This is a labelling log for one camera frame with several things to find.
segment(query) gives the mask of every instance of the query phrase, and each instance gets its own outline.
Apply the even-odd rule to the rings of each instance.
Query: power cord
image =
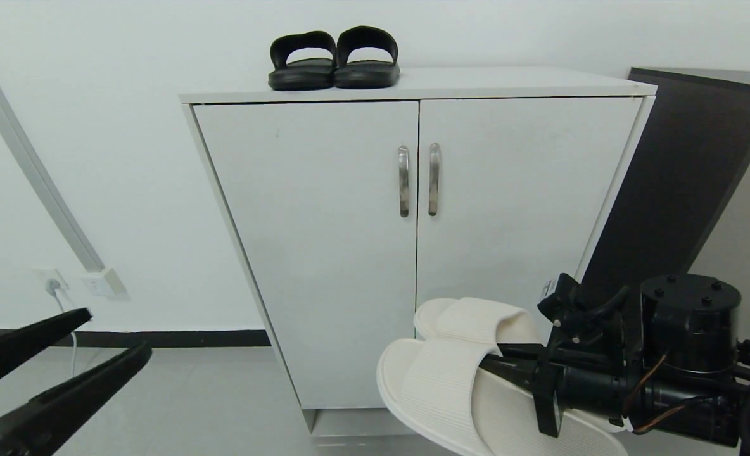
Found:
[[[46,281],[46,292],[54,297],[54,301],[60,306],[60,312],[65,313],[65,307],[63,307],[60,297],[57,296],[57,289],[61,289],[62,285],[57,281],[56,278],[50,278]],[[77,332],[71,331],[71,340],[73,341],[73,350],[71,351],[71,377],[77,375]]]

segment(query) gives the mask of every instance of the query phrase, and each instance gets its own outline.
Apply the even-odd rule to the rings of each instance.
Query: cabinet handle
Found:
[[[434,142],[428,158],[428,215],[436,215],[436,205],[440,199],[440,145]]]
[[[409,217],[409,149],[398,149],[398,185],[400,194],[400,216]]]

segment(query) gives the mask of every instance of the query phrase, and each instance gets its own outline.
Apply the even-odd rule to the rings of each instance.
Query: power outlet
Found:
[[[34,275],[40,280],[40,285],[45,286],[46,282],[51,279],[56,280],[60,283],[60,289],[68,289],[68,283],[65,282],[63,276],[60,275],[60,271],[55,268],[32,268]]]
[[[89,272],[82,276],[82,283],[94,296],[118,298],[127,292],[113,268],[105,268],[100,272]]]

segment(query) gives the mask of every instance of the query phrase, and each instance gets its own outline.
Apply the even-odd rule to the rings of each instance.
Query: white slide sandal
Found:
[[[419,435],[462,456],[619,456],[622,444],[564,414],[561,433],[539,433],[532,396],[479,363],[495,345],[453,338],[394,341],[378,362],[390,412]]]
[[[437,298],[426,301],[415,312],[415,328],[423,338],[456,338],[473,343],[542,343],[530,313],[511,304],[479,298]],[[583,410],[570,415],[592,422],[609,433],[625,427]]]

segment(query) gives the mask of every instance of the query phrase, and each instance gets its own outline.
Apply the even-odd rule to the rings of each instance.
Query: black slipper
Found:
[[[392,55],[392,61],[362,60],[347,58],[355,49],[377,48]],[[381,89],[394,86],[400,76],[398,66],[398,44],[392,35],[380,28],[361,25],[351,28],[338,37],[338,68],[335,70],[335,86],[341,89]]]
[[[288,63],[288,56],[297,49],[327,49],[333,58],[305,58]],[[335,41],[327,32],[287,35],[271,43],[274,70],[268,74],[273,90],[316,90],[333,86]]]

